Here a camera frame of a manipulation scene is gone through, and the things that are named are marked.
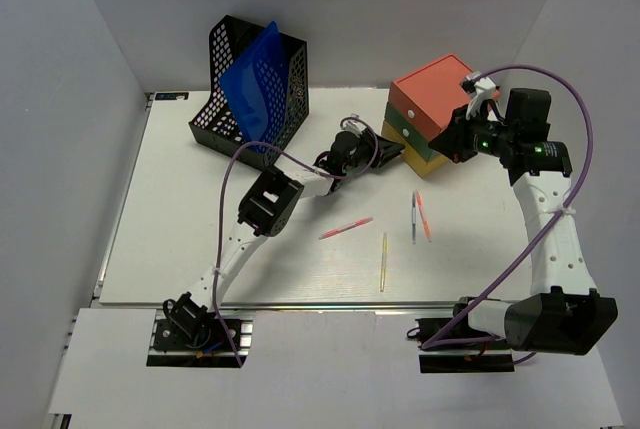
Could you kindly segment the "yellow drawer box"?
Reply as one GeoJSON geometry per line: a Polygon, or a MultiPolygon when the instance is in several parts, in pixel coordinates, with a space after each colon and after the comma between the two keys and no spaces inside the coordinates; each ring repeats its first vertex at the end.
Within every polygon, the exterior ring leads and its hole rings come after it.
{"type": "Polygon", "coordinates": [[[449,160],[442,155],[436,155],[430,160],[423,159],[417,150],[386,121],[382,123],[381,135],[385,139],[404,145],[401,159],[422,179],[449,163],[449,160]]]}

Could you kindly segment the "green drawer box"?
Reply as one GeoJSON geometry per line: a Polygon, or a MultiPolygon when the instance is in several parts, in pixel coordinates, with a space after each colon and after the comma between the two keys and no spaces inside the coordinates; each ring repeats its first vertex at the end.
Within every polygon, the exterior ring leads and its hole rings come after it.
{"type": "Polygon", "coordinates": [[[431,161],[439,156],[428,140],[390,103],[386,104],[385,121],[411,146],[422,159],[431,161]]]}

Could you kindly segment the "orange drawer box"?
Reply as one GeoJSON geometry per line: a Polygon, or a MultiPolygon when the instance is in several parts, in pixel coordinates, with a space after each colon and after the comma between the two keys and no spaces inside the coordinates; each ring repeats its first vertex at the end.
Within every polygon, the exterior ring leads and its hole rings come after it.
{"type": "Polygon", "coordinates": [[[461,82],[473,69],[447,54],[391,82],[388,101],[425,139],[449,124],[455,109],[470,101],[461,82]]]}

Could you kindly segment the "thin blue pen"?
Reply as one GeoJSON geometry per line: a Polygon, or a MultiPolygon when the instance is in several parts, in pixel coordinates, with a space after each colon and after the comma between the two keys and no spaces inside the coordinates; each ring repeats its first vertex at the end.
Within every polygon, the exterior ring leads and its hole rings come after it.
{"type": "Polygon", "coordinates": [[[411,242],[416,244],[417,235],[417,201],[415,191],[411,194],[411,242]]]}

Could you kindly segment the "thin orange pen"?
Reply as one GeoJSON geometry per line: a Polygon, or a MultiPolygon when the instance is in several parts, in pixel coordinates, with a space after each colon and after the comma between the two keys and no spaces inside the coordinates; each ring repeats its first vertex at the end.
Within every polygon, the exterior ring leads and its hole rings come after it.
{"type": "Polygon", "coordinates": [[[430,230],[430,226],[426,217],[425,207],[423,203],[422,196],[418,190],[415,191],[416,204],[418,206],[419,215],[421,218],[423,230],[425,233],[426,240],[431,243],[432,242],[432,233],[430,230]]]}

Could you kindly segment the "blue plastic folder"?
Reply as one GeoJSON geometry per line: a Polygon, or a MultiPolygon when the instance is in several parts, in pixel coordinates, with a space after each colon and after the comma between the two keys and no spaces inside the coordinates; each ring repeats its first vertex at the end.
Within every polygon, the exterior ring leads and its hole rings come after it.
{"type": "Polygon", "coordinates": [[[274,145],[288,87],[288,59],[275,21],[223,73],[220,86],[243,139],[274,145]]]}

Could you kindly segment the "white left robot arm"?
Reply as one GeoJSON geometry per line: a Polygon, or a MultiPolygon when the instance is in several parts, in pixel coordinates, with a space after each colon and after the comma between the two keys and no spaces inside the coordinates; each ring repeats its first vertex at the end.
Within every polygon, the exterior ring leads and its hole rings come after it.
{"type": "Polygon", "coordinates": [[[216,259],[199,282],[178,299],[163,302],[163,313],[188,347],[205,345],[213,330],[215,308],[247,263],[267,239],[279,235],[297,203],[335,192],[345,179],[377,169],[400,156],[404,145],[358,129],[353,118],[338,132],[329,150],[311,165],[300,163],[297,173],[271,165],[264,169],[240,200],[231,235],[219,231],[216,259]]]}

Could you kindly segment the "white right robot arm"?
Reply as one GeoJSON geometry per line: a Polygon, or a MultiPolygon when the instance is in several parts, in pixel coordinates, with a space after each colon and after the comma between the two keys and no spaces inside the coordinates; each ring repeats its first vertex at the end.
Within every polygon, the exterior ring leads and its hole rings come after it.
{"type": "Polygon", "coordinates": [[[486,336],[516,351],[587,354],[618,316],[614,299],[600,295],[582,254],[570,197],[572,163],[566,145],[548,138],[548,92],[511,90],[504,116],[489,91],[478,89],[456,109],[431,147],[455,163],[478,154],[506,169],[525,223],[528,245],[513,262],[531,261],[529,297],[518,302],[488,295],[467,298],[450,327],[461,346],[486,336]]]}

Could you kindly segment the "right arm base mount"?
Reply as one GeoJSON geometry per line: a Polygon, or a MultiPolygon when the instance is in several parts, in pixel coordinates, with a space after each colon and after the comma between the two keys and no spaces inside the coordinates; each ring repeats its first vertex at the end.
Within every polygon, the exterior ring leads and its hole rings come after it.
{"type": "Polygon", "coordinates": [[[450,320],[449,317],[419,317],[406,332],[406,339],[418,347],[421,374],[512,373],[515,363],[504,340],[458,324],[433,346],[422,347],[450,320]]]}

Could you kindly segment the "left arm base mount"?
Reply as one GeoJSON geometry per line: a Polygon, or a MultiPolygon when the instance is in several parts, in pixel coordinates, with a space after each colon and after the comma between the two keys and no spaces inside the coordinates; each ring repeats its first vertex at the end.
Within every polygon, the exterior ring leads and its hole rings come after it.
{"type": "Polygon", "coordinates": [[[166,317],[157,317],[146,365],[174,368],[239,368],[227,335],[216,318],[209,327],[202,329],[195,339],[190,339],[166,317]]]}

